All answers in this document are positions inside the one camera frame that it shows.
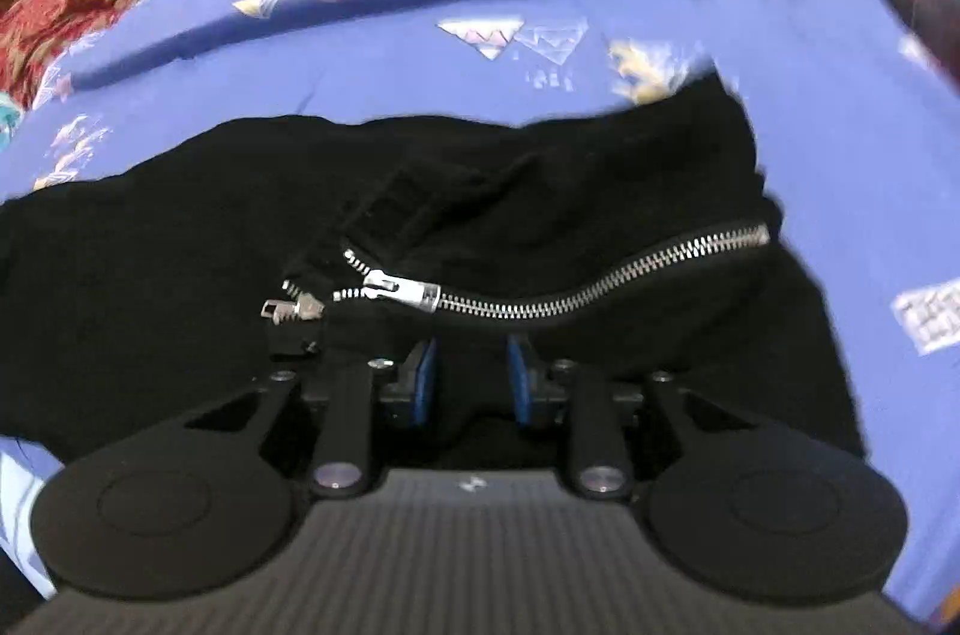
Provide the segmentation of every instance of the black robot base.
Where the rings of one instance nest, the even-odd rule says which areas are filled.
[[[32,522],[59,594],[13,633],[923,632],[880,593],[896,490],[757,416],[706,432],[664,373],[611,384],[517,338],[517,418],[565,463],[378,464],[373,434],[427,420],[434,347],[280,371],[67,466]],[[676,449],[654,477],[638,422]]]

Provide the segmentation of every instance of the black garment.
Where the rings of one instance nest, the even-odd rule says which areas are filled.
[[[392,274],[496,298],[580,287],[656,244],[766,222],[752,253],[665,270],[532,331],[544,357],[670,369],[715,398],[862,453],[821,297],[776,242],[740,107],[709,77],[653,105],[522,129],[438,116],[232,121],[124,175],[0,208],[0,434],[64,459],[270,367],[265,299]],[[538,458],[510,419],[509,325],[386,300],[329,303],[328,343],[440,341],[438,463]]]
[[[6,632],[43,603],[10,557],[0,552],[0,632]]]

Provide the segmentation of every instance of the bolt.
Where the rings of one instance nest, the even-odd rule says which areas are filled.
[[[549,378],[561,386],[569,386],[576,369],[577,362],[573,359],[558,359],[550,365]]]
[[[580,485],[594,494],[615,492],[621,489],[626,482],[627,477],[617,470],[616,467],[608,467],[606,465],[587,467],[587,469],[580,474]]]
[[[349,462],[328,462],[313,471],[315,484],[325,489],[347,489],[362,477],[360,468]]]
[[[486,480],[479,476],[470,476],[469,480],[462,480],[457,484],[465,492],[476,494],[478,491],[487,488]]]

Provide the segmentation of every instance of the bed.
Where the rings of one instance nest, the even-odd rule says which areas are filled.
[[[123,172],[237,116],[525,124],[710,67],[824,289],[870,461],[909,506],[887,591],[926,618],[960,577],[960,100],[883,0],[142,0],[49,65],[0,154],[0,199]],[[29,506],[58,467],[0,445],[0,545],[48,595]]]

